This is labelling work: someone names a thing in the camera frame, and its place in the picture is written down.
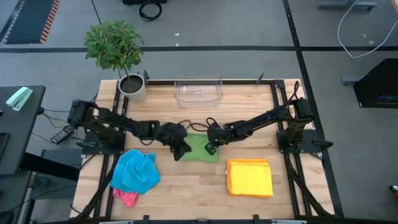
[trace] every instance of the transparent plastic bin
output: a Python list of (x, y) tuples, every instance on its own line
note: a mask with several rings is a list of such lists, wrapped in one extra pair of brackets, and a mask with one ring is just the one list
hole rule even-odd
[(174, 97), (184, 108), (216, 107), (223, 97), (221, 75), (177, 75)]

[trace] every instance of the wooden tabletop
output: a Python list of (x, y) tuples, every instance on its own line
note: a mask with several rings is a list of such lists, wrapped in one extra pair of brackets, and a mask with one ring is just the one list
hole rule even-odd
[[(292, 94), (295, 81), (285, 80), (288, 97)], [(98, 106), (111, 108), (115, 91), (116, 80), (103, 80), (96, 100)], [(224, 85), (223, 93), (220, 105), (216, 108), (181, 108), (174, 98), (173, 86), (147, 86), (146, 101), (140, 105), (129, 103), (127, 116), (137, 121), (152, 119), (161, 123), (177, 123), (185, 119), (204, 123), (207, 117), (213, 117), (223, 125), (251, 119), (274, 107), (268, 85)], [(304, 97), (301, 85), (297, 95)], [(123, 96), (119, 101), (119, 113), (122, 104)], [(287, 173), (283, 156), (279, 152), (276, 130), (277, 125), (273, 124), (256, 131), (245, 141), (220, 147), (220, 162), (217, 164), (175, 162), (167, 146), (159, 142), (143, 146), (128, 133), (125, 150), (154, 152), (161, 177), (153, 189), (139, 196), (138, 204), (134, 208), (127, 208), (119, 199), (114, 199), (112, 220), (142, 220), (144, 215), (150, 215), (150, 219), (154, 220), (252, 219), (254, 214), (260, 215), (260, 218), (293, 218)], [(230, 158), (266, 158), (271, 167), (274, 196), (229, 196), (225, 171), (226, 161)], [(334, 213), (321, 160), (309, 154), (302, 154), (301, 158), (308, 189), (327, 211)], [(73, 202), (75, 209), (81, 211), (96, 192), (102, 161), (103, 156), (96, 156), (80, 172)], [(303, 214), (301, 194), (298, 187), (296, 189)], [(106, 208), (107, 195), (105, 192), (102, 215)]]
[(391, 0), (391, 2), (394, 5), (396, 11), (398, 12), (398, 0)]

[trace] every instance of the black robotic arm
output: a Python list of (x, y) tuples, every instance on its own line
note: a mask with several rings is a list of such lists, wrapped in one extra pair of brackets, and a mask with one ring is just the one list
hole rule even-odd
[[(258, 129), (264, 128), (270, 124), (286, 121), (288, 128), (286, 131), (286, 141), (292, 147), (298, 147), (302, 143), (302, 131), (306, 124), (313, 121), (313, 114), (306, 99), (296, 99), (299, 83), (295, 84), (295, 91), (285, 105), (276, 106), (273, 110), (267, 111), (264, 114), (256, 116), (248, 121), (235, 121), (226, 123), (224, 126), (218, 125), (213, 118), (208, 118), (207, 135), (209, 142), (214, 147), (219, 147), (230, 142), (243, 141), (250, 137), (253, 132)], [(289, 106), (293, 106), (294, 116), (290, 113)]]
[[(94, 115), (94, 110), (98, 110), (98, 115)], [(75, 100), (68, 116), (68, 123), (75, 129), (83, 127), (85, 131), (90, 130), (97, 134), (109, 147), (115, 147), (120, 141), (121, 133), (114, 129), (129, 131), (137, 137), (143, 145), (149, 145), (154, 140), (161, 142), (165, 146), (170, 146), (174, 159), (179, 160), (185, 152), (191, 151), (191, 147), (184, 142), (184, 137), (188, 136), (187, 130), (181, 123), (165, 123), (160, 125), (159, 121), (134, 121), (107, 108), (101, 108), (94, 102)]]

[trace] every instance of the blue towel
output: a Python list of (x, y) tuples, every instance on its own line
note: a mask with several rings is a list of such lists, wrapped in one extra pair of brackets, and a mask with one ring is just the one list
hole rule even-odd
[(132, 149), (124, 153), (114, 169), (111, 186), (123, 192), (144, 194), (160, 180), (155, 154)]

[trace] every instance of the green leaves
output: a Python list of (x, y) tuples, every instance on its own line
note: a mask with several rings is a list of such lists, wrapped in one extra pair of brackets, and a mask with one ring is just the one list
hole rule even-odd
[(95, 58), (95, 65), (102, 69), (131, 69), (141, 63), (142, 50), (137, 43), (143, 43), (136, 28), (124, 21), (114, 21), (91, 26), (86, 32), (85, 56)]

